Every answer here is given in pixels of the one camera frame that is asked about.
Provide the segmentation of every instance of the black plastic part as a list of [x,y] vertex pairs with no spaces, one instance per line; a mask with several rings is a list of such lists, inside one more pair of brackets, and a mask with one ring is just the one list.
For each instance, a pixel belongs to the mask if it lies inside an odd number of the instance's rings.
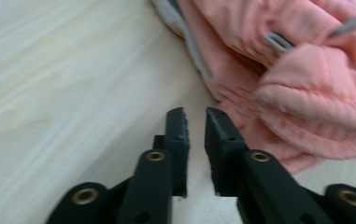
[[327,187],[324,196],[308,192],[334,223],[356,224],[356,188],[334,184]]
[[[78,198],[85,202],[86,189],[90,189],[92,193],[97,194],[91,203],[75,203],[74,199]],[[69,190],[62,198],[58,206],[54,209],[47,223],[49,224],[95,224],[104,223],[105,205],[107,203],[107,189],[100,184],[84,183]]]
[[162,149],[143,153],[125,194],[117,223],[170,223],[171,174],[170,153]]
[[211,107],[206,109],[205,149],[216,193],[237,197],[242,176],[242,153],[248,148],[227,114]]
[[[171,192],[174,196],[187,196],[189,148],[186,115],[182,107],[173,109],[166,115],[165,135],[154,137],[153,150],[140,157],[132,178],[112,189],[97,183],[84,183],[72,188],[52,211],[47,223],[114,224],[121,214],[120,223],[131,223],[125,222],[125,218],[140,206],[149,208],[149,211],[135,214],[133,223],[169,223]],[[159,161],[152,159],[151,162],[143,158],[154,150],[163,152],[165,157]],[[96,200],[85,204],[74,203],[74,196],[83,189],[93,189],[80,194],[84,201],[85,197],[91,197],[95,192]]]
[[[243,178],[262,209],[265,223],[333,223],[273,155],[251,150],[244,153],[243,159]],[[240,198],[242,203],[246,203],[245,200]]]
[[264,224],[265,216],[256,202],[255,195],[250,192],[248,184],[241,185],[241,193],[236,200],[239,215],[245,224]]
[[189,159],[189,130],[182,107],[166,114],[164,147],[173,160],[173,195],[187,197],[187,161]]

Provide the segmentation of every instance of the pink garment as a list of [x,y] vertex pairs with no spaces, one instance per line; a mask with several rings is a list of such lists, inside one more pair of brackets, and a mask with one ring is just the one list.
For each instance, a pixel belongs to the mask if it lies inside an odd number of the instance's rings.
[[[178,0],[212,79],[205,81],[249,148],[291,173],[356,157],[356,2]],[[295,45],[282,53],[271,32]]]

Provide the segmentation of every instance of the wood grain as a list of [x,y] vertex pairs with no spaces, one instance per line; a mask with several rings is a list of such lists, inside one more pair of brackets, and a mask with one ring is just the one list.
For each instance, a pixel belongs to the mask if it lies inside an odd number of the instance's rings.
[[[0,0],[0,223],[44,223],[87,181],[108,188],[183,106],[192,149],[189,198],[173,223],[239,223],[235,199],[214,196],[203,148],[214,106],[183,42],[145,0]],[[296,176],[317,192],[356,186],[356,160]]]

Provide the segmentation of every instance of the pink jacket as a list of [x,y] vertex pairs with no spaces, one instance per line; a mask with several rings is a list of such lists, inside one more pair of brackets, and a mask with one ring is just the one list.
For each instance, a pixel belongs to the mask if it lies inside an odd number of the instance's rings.
[[205,83],[249,148],[291,173],[356,157],[356,1],[178,6],[211,75]]

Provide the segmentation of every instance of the table surface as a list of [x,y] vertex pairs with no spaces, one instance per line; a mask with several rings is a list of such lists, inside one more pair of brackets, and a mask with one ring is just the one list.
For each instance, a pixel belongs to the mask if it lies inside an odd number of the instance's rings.
[[[216,102],[149,1],[0,0],[0,223],[44,223],[71,187],[131,176],[180,106],[192,148],[173,223],[240,223],[235,199],[214,195],[203,148]],[[356,160],[295,178],[318,193],[356,187]]]

